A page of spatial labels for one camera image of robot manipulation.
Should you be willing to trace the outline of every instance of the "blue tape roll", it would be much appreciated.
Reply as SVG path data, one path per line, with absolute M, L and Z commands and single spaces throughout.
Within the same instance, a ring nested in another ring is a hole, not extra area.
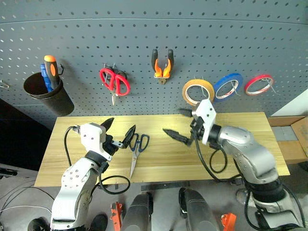
M 232 96 L 233 94 L 235 94 L 235 90 L 234 88 L 232 88 L 228 93 L 226 93 L 225 95 L 222 96 L 217 96 L 217 92 L 219 91 L 219 89 L 225 85 L 228 82 L 231 81 L 235 81 L 234 83 L 234 87 L 236 90 L 238 90 L 241 85 L 243 84 L 243 77 L 238 74 L 238 73 L 232 73 L 229 74 L 227 76 L 225 76 L 224 78 L 222 78 L 221 80 L 219 80 L 215 85 L 214 85 L 214 91 L 215 91 L 215 102 L 221 102 L 226 100 L 228 97 Z

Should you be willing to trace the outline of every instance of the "screwdriver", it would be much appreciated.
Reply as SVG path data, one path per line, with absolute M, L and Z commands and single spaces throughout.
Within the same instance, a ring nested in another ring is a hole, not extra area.
M 50 79 L 51 82 L 51 88 L 56 89 L 60 83 L 56 58 L 52 55 L 45 55 L 44 63 L 46 66 L 48 78 Z

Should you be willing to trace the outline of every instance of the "wooden table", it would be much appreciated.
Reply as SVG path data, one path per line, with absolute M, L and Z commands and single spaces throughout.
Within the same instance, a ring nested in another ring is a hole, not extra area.
M 65 130 L 72 125 L 94 122 L 102 123 L 110 116 L 58 117 L 49 140 L 35 186 L 60 186 L 61 176 L 68 168 L 64 150 L 63 136 Z M 182 135 L 190 136 L 192 118 L 182 115 L 130 115 L 115 116 L 108 134 L 116 141 L 122 141 L 126 131 L 136 124 L 136 132 L 148 134 L 150 143 L 138 158 L 131 182 L 154 182 L 173 180 L 204 180 L 211 179 L 202 166 L 196 153 L 195 144 L 187 147 L 167 134 L 162 128 L 177 130 Z M 282 153 L 264 113 L 223 113 L 217 114 L 216 124 L 238 126 L 251 131 L 257 142 L 267 147 L 275 156 L 279 175 L 289 175 Z M 82 158 L 87 152 L 80 142 L 80 136 L 69 132 L 67 147 L 72 163 Z M 213 152 L 208 146 L 201 145 L 202 154 L 208 163 L 209 155 Z M 108 170 L 103 178 L 111 175 L 129 177 L 132 153 L 129 148 L 120 149 L 115 153 Z M 228 178 L 238 172 L 228 156 L 228 167 L 223 173 L 216 174 L 219 178 Z M 213 159 L 214 168 L 221 169 L 223 158 L 221 154 Z M 113 179 L 106 183 L 122 183 L 121 179 Z

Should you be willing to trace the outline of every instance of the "blue screwdriver handle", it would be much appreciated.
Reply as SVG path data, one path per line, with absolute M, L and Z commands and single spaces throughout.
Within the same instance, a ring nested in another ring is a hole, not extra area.
M 48 92 L 51 92 L 53 91 L 53 89 L 51 88 L 51 81 L 50 79 L 48 78 L 48 75 L 47 75 L 47 71 L 46 71 L 46 66 L 45 64 L 41 64 L 40 65 L 40 71 L 41 71 L 41 74 L 43 76 L 43 79 L 44 79 L 44 82 L 45 82 L 45 86 L 47 88 L 47 91 Z

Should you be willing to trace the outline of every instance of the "red scissors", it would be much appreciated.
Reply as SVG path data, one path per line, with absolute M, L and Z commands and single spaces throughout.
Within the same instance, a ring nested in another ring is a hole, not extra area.
M 125 96 L 130 92 L 130 84 L 125 78 L 125 72 L 114 72 L 111 68 L 103 68 L 100 70 L 100 77 L 103 85 L 112 93 L 112 104 L 115 104 L 116 96 Z M 126 92 L 121 92 L 121 83 L 124 83 Z

